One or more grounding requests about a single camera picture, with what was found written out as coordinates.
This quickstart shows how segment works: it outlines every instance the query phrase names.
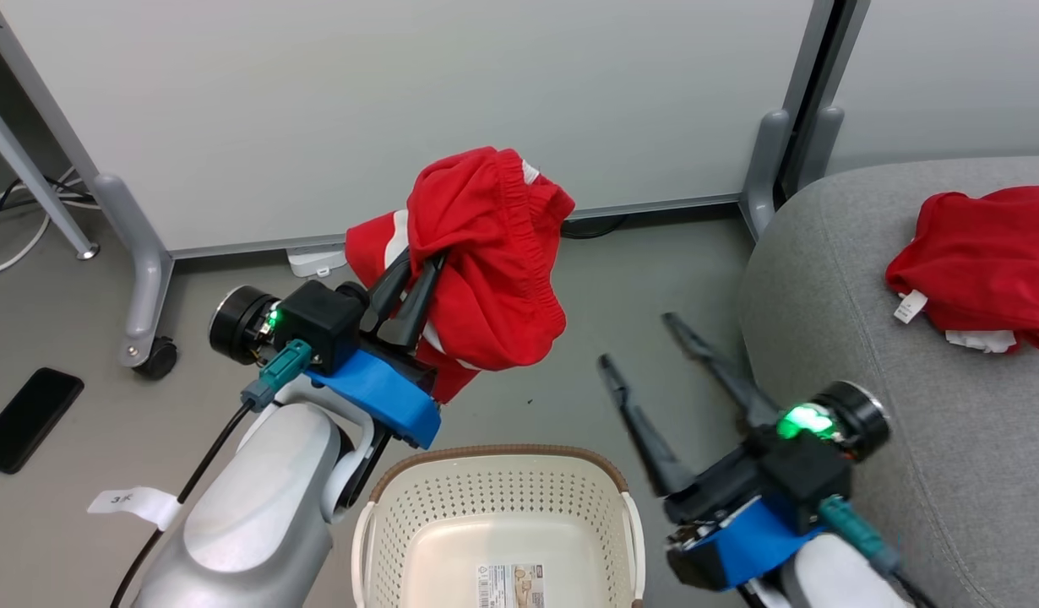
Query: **laundry basket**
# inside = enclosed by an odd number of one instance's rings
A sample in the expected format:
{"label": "laundry basket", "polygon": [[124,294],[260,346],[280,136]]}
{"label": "laundry basket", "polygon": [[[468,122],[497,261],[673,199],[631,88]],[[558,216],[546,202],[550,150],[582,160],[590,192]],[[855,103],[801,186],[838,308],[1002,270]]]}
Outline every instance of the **laundry basket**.
{"label": "laundry basket", "polygon": [[640,608],[624,477],[576,448],[485,446],[392,467],[354,528],[358,608]]}

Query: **white partition panel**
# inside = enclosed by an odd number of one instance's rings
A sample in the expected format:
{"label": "white partition panel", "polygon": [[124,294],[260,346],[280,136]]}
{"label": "white partition panel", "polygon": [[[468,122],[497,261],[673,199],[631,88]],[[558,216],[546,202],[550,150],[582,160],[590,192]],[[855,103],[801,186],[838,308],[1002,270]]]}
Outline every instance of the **white partition panel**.
{"label": "white partition panel", "polygon": [[1,0],[165,247],[337,235],[514,147],[581,210],[727,195],[808,0]]}
{"label": "white partition panel", "polygon": [[833,105],[828,174],[1039,154],[1039,0],[874,0]]}

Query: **care label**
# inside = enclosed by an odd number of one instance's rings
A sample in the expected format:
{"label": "care label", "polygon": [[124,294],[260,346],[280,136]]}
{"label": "care label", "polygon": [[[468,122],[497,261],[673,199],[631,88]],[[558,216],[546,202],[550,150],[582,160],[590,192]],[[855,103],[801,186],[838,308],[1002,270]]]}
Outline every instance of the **care label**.
{"label": "care label", "polygon": [[175,517],[179,516],[180,509],[181,504],[172,494],[164,493],[163,490],[136,487],[99,493],[96,500],[91,501],[88,512],[133,512],[165,531]]}
{"label": "care label", "polygon": [[545,608],[541,563],[478,565],[477,608]]}
{"label": "care label", "polygon": [[903,297],[902,302],[899,303],[899,308],[895,309],[895,318],[901,320],[901,322],[909,323],[917,316],[917,313],[922,312],[925,308],[925,303],[928,301],[928,297],[925,293],[922,293],[914,289],[910,292],[910,295]]}

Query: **red fabric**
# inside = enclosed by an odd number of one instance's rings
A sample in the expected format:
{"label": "red fabric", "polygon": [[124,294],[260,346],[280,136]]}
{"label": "red fabric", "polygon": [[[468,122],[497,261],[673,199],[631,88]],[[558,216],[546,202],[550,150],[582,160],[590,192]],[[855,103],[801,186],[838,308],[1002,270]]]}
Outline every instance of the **red fabric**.
{"label": "red fabric", "polygon": [[941,332],[1012,331],[1039,349],[1039,186],[930,196],[886,280],[928,296]]}
{"label": "red fabric", "polygon": [[[407,200],[415,276],[426,258],[449,250],[430,323],[444,353],[426,340],[418,358],[439,368],[434,398],[446,403],[484,370],[530,366],[565,331],[550,285],[569,195],[542,176],[524,183],[515,151],[478,149],[428,165]],[[400,241],[389,214],[346,233],[346,258],[364,284],[384,272],[384,249]]]}

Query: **gray ottoman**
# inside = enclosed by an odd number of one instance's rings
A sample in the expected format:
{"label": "gray ottoman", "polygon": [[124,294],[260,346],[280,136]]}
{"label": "gray ottoman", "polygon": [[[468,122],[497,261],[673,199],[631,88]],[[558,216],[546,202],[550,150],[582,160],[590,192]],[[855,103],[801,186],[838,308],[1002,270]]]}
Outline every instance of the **gray ottoman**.
{"label": "gray ottoman", "polygon": [[1039,157],[917,162],[798,192],[752,255],[740,319],[756,380],[779,403],[844,378],[893,419],[860,466],[860,511],[944,607],[1039,606],[1039,351],[985,354],[893,316],[883,270],[933,193],[1039,184]]}

